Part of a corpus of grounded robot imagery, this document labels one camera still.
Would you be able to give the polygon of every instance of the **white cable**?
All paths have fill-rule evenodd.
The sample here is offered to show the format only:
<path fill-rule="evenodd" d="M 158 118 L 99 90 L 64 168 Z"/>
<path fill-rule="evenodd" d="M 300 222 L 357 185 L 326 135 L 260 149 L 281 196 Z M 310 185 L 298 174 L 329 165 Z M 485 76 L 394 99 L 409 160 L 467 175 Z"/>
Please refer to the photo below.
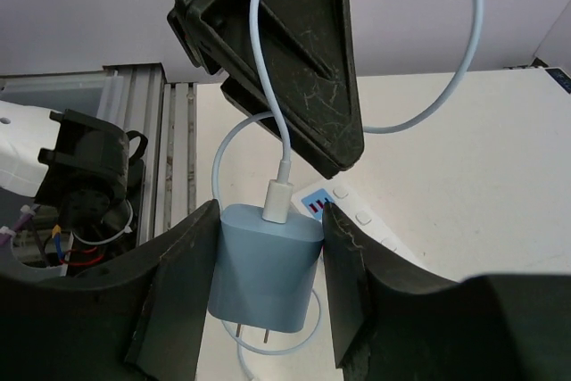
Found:
<path fill-rule="evenodd" d="M 87 240 L 84 240 L 83 238 L 81 238 L 80 236 L 78 236 L 77 234 L 74 235 L 73 232 L 70 232 L 70 238 L 76 238 L 79 242 L 81 242 L 85 245 L 95 246 L 95 245 L 105 245 L 105 244 L 112 243 L 113 241 L 117 240 L 119 237 L 133 232 L 133 230 L 131 229 L 131 222 L 133 222 L 133 207 L 131 206 L 131 203 L 129 201 L 127 201 L 127 205 L 129 208 L 129 215 L 128 215 L 127 224 L 125 225 L 123 230 L 119 231 L 117 234 L 115 234 L 111 238 L 107 238 L 104 241 L 87 241 Z"/>
<path fill-rule="evenodd" d="M 248 364 L 246 363 L 246 359 L 244 358 L 244 349 L 242 348 L 242 346 L 240 346 L 240 344 L 238 344 L 236 348 L 238 350 L 238 361 L 240 362 L 240 366 L 242 367 L 242 370 L 244 371 L 246 377 L 248 378 L 248 381 L 257 381 L 258 378 L 253 374 L 250 368 L 248 368 Z"/>
<path fill-rule="evenodd" d="M 236 338 L 236 336 L 234 335 L 234 332 L 232 332 L 232 327 L 230 327 L 230 325 L 226 322 L 226 321 L 222 321 L 222 325 L 224 326 L 224 328 L 226 329 L 226 331 L 228 332 L 228 334 L 230 335 L 230 337 L 236 341 L 236 343 L 238 345 L 243 346 L 246 350 L 248 350 L 249 352 L 255 352 L 257 354 L 261 354 L 262 356 L 286 356 L 287 354 L 292 354 L 294 352 L 298 352 L 301 350 L 301 348 L 303 348 L 305 345 L 309 344 L 310 341 L 315 337 L 315 335 L 317 334 L 317 332 L 319 331 L 319 328 L 321 327 L 321 321 L 322 321 L 322 309 L 321 309 L 321 300 L 319 299 L 319 295 L 318 293 L 315 291 L 315 289 L 311 290 L 311 293 L 313 294 L 313 296 L 315 296 L 315 299 L 318 303 L 318 309 L 319 309 L 319 316 L 318 316 L 318 322 L 316 323 L 315 327 L 313 328 L 313 330 L 311 331 L 310 335 L 307 337 L 307 339 L 299 344 L 297 344 L 295 347 L 292 348 L 287 348 L 285 350 L 262 350 L 261 348 L 256 348 L 252 345 L 249 345 L 248 343 L 244 342 L 242 339 L 240 338 Z"/>
<path fill-rule="evenodd" d="M 286 125 L 286 119 L 282 113 L 279 104 L 277 103 L 274 88 L 269 80 L 268 68 L 264 61 L 264 54 L 261 51 L 260 41 L 260 23 L 258 13 L 260 10 L 260 0 L 250 0 L 250 39 L 252 41 L 253 58 L 256 62 L 256 69 L 260 75 L 261 87 L 264 94 L 268 99 L 268 106 L 274 118 L 276 118 L 277 128 L 279 135 L 282 139 L 282 160 L 279 163 L 279 170 L 277 171 L 277 182 L 287 183 L 289 179 L 289 172 L 292 166 L 292 144 L 289 137 L 289 131 Z"/>
<path fill-rule="evenodd" d="M 452 93 L 456 90 L 460 81 L 464 78 L 464 75 L 468 71 L 468 67 L 474 59 L 474 54 L 478 47 L 480 41 L 480 36 L 482 34 L 482 24 L 484 22 L 484 0 L 472 0 L 473 14 L 472 14 L 472 30 L 470 33 L 470 39 L 468 40 L 468 46 L 466 52 L 464 53 L 464 58 L 458 67 L 456 73 L 452 77 L 448 86 L 444 91 L 438 96 L 438 98 L 428 106 L 423 112 L 415 116 L 411 120 L 407 120 L 400 125 L 393 125 L 391 127 L 363 127 L 366 133 L 370 134 L 391 134 L 398 133 L 399 131 L 404 131 L 418 125 L 420 122 L 428 118 L 434 112 L 436 112 L 443 104 L 448 100 Z"/>
<path fill-rule="evenodd" d="M 257 115 L 253 115 L 250 118 L 246 118 L 238 125 L 236 125 L 234 128 L 232 128 L 232 130 L 230 130 L 228 135 L 224 137 L 224 140 L 222 140 L 222 143 L 220 144 L 220 147 L 216 152 L 216 156 L 214 157 L 214 163 L 212 164 L 212 178 L 211 178 L 212 196 L 214 196 L 214 199 L 219 201 L 220 207 L 222 207 L 222 198 L 220 196 L 219 176 L 220 176 L 220 163 L 222 162 L 222 155 L 224 154 L 224 151 L 226 151 L 226 148 L 228 147 L 232 139 L 236 137 L 236 134 L 242 131 L 242 129 L 252 124 L 253 122 L 258 122 L 259 120 L 265 120 L 267 118 L 271 118 L 272 116 L 273 115 L 271 114 L 271 112 L 264 112 L 264 113 L 258 113 Z"/>

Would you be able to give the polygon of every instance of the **white plastic part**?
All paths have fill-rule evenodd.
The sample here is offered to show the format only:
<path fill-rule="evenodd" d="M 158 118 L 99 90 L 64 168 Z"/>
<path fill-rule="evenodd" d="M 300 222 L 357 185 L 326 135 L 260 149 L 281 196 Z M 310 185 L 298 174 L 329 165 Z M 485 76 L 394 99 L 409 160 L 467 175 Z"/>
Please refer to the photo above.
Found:
<path fill-rule="evenodd" d="M 294 185 L 291 183 L 270 180 L 262 218 L 268 222 L 286 223 L 293 194 Z"/>
<path fill-rule="evenodd" d="M 339 207 L 349 219 L 355 222 L 355 225 L 365 234 L 407 261 L 414 263 L 420 268 L 425 267 L 409 247 L 385 224 L 383 219 L 371 209 L 367 201 L 362 199 L 359 194 L 357 194 L 357 191 L 348 182 L 344 181 L 342 177 L 338 176 L 331 180 L 320 180 L 296 192 L 292 197 L 292 205 L 299 213 L 314 217 L 308 210 L 306 204 L 303 203 L 303 199 L 320 190 L 327 192 L 334 200 L 335 205 Z"/>
<path fill-rule="evenodd" d="M 40 149 L 54 149 L 60 124 L 49 109 L 0 101 L 0 187 L 36 196 L 47 173 Z"/>
<path fill-rule="evenodd" d="M 105 244 L 112 243 L 113 241 L 117 240 L 118 238 L 124 236 L 125 234 L 130 234 L 131 232 L 133 232 L 133 229 L 131 228 L 131 223 L 133 223 L 134 213 L 133 213 L 133 206 L 131 205 L 131 203 L 129 201 L 127 201 L 127 205 L 128 205 L 128 209 L 129 209 L 127 224 L 125 224 L 125 227 L 123 228 L 122 231 L 118 232 L 114 236 L 107 238 L 104 241 L 87 241 L 87 240 L 84 240 L 83 238 L 81 238 L 80 236 L 78 236 L 77 234 L 73 234 L 72 232 L 70 233 L 70 235 L 85 245 L 105 245 Z"/>
<path fill-rule="evenodd" d="M 0 228 L 0 236 L 11 236 L 12 238 L 16 237 L 16 233 L 14 231 L 12 231 L 11 229 L 9 229 L 7 226 L 1 227 Z"/>
<path fill-rule="evenodd" d="M 25 204 L 21 206 L 20 213 L 22 214 L 29 214 L 32 217 L 36 216 L 36 211 L 32 209 L 29 205 Z"/>

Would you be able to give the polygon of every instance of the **red wire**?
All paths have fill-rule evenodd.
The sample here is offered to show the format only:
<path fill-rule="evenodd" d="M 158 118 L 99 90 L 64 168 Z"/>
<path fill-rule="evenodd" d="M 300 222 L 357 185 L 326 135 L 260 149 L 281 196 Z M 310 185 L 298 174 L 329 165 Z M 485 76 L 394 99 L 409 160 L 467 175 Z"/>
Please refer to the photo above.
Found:
<path fill-rule="evenodd" d="M 60 262 L 65 265 L 69 265 L 70 267 L 90 267 L 91 265 L 95 265 L 97 262 L 101 261 L 105 257 L 105 253 L 100 254 L 95 259 L 87 262 L 67 262 L 64 259 L 60 259 Z"/>
<path fill-rule="evenodd" d="M 97 247 L 94 247 L 93 249 L 89 249 L 89 250 L 79 250 L 79 249 L 69 249 L 67 253 L 84 253 L 84 254 L 89 254 L 89 253 L 93 253 L 97 250 Z"/>

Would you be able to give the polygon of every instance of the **white table surface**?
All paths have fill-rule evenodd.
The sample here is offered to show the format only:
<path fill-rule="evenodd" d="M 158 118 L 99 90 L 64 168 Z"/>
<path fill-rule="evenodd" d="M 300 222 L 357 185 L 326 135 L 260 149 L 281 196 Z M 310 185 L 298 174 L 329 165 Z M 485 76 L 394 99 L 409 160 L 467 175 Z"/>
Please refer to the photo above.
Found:
<path fill-rule="evenodd" d="M 359 79 L 363 120 L 394 124 L 420 112 L 448 74 Z M 218 85 L 196 88 L 196 197 L 211 199 L 211 163 L 220 141 L 244 118 Z M 570 272 L 571 95 L 544 70 L 469 73 L 430 120 L 391 136 L 367 136 L 344 179 L 433 272 L 460 280 L 484 272 Z M 276 174 L 279 142 L 252 125 L 235 138 L 221 168 L 224 204 L 262 205 Z M 295 155 L 296 189 L 320 179 Z M 327 305 L 321 270 L 316 289 Z M 306 323 L 316 318 L 314 303 Z M 341 381 L 334 368 L 327 307 L 307 349 L 287 357 L 245 354 L 260 380 Z M 296 344 L 274 334 L 270 347 Z M 263 334 L 246 329 L 261 344 Z M 198 381 L 243 380 L 236 347 L 208 316 Z"/>

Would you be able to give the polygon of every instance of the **black plastic bracket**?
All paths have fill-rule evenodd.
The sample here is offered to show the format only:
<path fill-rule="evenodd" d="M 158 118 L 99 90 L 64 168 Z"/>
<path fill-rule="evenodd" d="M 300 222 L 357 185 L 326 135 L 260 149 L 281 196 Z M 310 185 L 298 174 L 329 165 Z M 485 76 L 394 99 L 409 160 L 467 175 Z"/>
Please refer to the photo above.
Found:
<path fill-rule="evenodd" d="M 63 228 L 100 221 L 127 195 L 127 134 L 115 125 L 79 112 L 52 112 L 60 122 L 55 148 L 42 149 L 48 166 L 35 202 L 58 209 Z"/>
<path fill-rule="evenodd" d="M 0 379 L 194 379 L 218 234 L 213 201 L 77 277 L 0 276 Z"/>
<path fill-rule="evenodd" d="M 196 67 L 226 70 L 226 98 L 252 115 L 269 107 L 250 45 L 250 0 L 175 0 L 169 23 Z M 349 0 L 261 0 L 261 45 L 294 150 L 324 177 L 364 150 Z M 273 120 L 263 125 L 277 135 Z"/>
<path fill-rule="evenodd" d="M 324 260 L 345 381 L 541 380 L 571 374 L 571 277 L 454 283 L 404 260 L 328 204 Z"/>

